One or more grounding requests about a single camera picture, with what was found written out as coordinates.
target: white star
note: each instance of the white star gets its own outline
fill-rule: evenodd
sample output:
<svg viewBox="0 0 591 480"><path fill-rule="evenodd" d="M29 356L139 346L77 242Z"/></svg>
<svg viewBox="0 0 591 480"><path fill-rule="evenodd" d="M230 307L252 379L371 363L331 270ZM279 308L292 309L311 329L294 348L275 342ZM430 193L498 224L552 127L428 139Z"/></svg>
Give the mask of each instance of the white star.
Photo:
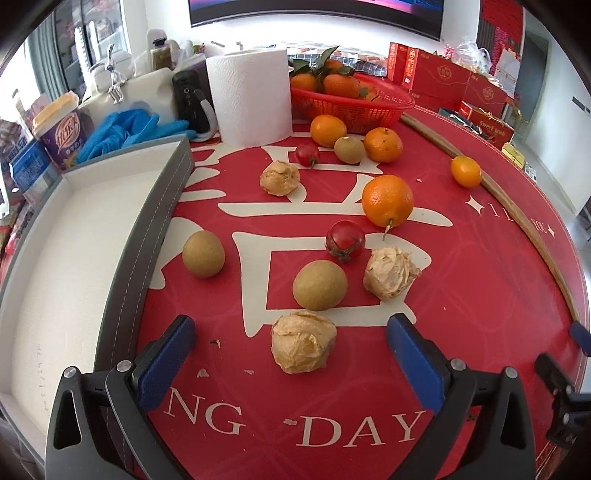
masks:
<svg viewBox="0 0 591 480"><path fill-rule="evenodd" d="M484 208L484 205L481 205L480 203L478 203L474 198L472 198L472 195L470 195L470 200L468 202L464 202L464 203L467 203L472 208L474 208L474 210L478 212L478 215L482 215L480 213L480 211Z"/></svg>

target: white paper roll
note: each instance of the white paper roll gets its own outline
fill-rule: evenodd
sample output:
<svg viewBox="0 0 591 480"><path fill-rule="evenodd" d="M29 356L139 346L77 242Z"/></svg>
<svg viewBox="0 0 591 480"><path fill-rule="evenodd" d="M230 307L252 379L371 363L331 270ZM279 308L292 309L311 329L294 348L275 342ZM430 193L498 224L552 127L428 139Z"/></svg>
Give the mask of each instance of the white paper roll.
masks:
<svg viewBox="0 0 591 480"><path fill-rule="evenodd" d="M292 130L286 50L247 50L207 59L222 141L259 147Z"/></svg>

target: kiwi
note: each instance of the kiwi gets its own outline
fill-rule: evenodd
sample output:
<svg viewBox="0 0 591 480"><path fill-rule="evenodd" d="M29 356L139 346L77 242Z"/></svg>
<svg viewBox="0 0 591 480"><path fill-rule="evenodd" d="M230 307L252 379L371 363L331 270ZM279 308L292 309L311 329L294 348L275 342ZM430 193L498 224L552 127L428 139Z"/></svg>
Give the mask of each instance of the kiwi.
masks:
<svg viewBox="0 0 591 480"><path fill-rule="evenodd" d="M295 276L292 292L302 308L321 312L336 307L345 298L347 286L342 268L328 260L317 260Z"/></svg>
<svg viewBox="0 0 591 480"><path fill-rule="evenodd" d="M335 142L337 158L348 165L357 165L365 158L365 147L359 138L340 137Z"/></svg>
<svg viewBox="0 0 591 480"><path fill-rule="evenodd" d="M207 230L191 235L183 247L183 263L197 278L216 275L226 261L226 253L219 238Z"/></svg>

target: wooden stick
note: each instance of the wooden stick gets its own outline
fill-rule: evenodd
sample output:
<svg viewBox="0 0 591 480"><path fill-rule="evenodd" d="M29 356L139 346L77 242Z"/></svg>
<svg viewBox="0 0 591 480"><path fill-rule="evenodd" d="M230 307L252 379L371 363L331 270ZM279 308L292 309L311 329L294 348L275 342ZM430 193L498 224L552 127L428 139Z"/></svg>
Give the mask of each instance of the wooden stick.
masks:
<svg viewBox="0 0 591 480"><path fill-rule="evenodd" d="M404 113L400 121L403 124L408 125L413 130L417 131L419 134L421 134L423 137L429 140L432 144L436 145L437 147L439 147L439 149L448 154L451 158L457 157L458 155L463 155L462 152L458 150L458 148L455 145L453 145L449 140L447 140L445 137L442 137L435 130L429 128L427 125L420 122L413 116ZM579 322L579 311L577 310L577 307L574 305L573 294L570 291L568 285L566 284L566 280L564 279L564 276L562 275L562 272L560 271L560 268L558 267L556 261L552 257L552 254L550 253L548 246L544 243L538 231L532 225L530 220L525 216L521 208L519 208L517 204L513 200L511 200L511 198L501 188L501 186L497 182L495 182L485 171L482 171L481 185L484 188L486 188L490 192L490 194L499 201L499 203L505 208L505 210L507 210L509 215L511 215L511 218L513 218L513 220L516 221L517 225L519 225L519 227L527 235L530 241L534 244L535 249L538 251L542 259L548 266L550 273L552 273L554 280L558 284L558 287L564 297L564 300L566 301L566 304L569 307L569 312L573 321Z"/></svg>

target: white floor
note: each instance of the white floor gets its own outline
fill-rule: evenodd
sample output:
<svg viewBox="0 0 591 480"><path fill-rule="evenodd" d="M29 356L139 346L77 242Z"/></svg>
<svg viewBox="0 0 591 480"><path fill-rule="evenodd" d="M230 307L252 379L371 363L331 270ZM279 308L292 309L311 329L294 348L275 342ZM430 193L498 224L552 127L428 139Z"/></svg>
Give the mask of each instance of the white floor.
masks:
<svg viewBox="0 0 591 480"><path fill-rule="evenodd" d="M566 225L570 236L573 239L573 243L577 248L579 260L583 267L587 283L587 293L591 298L591 229L586 230L586 225L584 225L575 213L573 213L568 200L564 197L561 187L558 185L555 178L545 169L536 154L517 138L514 138L513 143L515 147L525 155L525 159L529 164L535 168L538 186L548 197L552 205L554 205L556 211ZM585 373L581 391L591 392L591 358L587 360L587 371Z"/></svg>

